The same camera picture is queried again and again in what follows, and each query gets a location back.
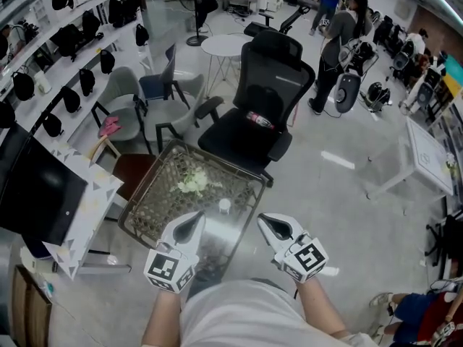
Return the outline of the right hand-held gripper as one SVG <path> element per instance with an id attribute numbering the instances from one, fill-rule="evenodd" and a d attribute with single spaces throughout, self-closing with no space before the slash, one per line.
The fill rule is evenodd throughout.
<path id="1" fill-rule="evenodd" d="M 257 224 L 268 246 L 275 253 L 278 269 L 297 283 L 316 276 L 328 261 L 328 254 L 317 238 L 312 238 L 299 222 L 280 213 L 262 213 Z M 295 238 L 287 244 L 287 238 Z"/>

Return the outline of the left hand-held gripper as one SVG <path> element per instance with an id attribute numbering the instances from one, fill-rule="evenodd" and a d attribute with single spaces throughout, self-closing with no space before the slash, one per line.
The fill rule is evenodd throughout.
<path id="1" fill-rule="evenodd" d="M 204 212 L 181 215 L 169 222 L 151 249 L 144 267 L 148 281 L 164 291 L 180 294 L 195 276 L 196 255 L 205 229 Z"/>

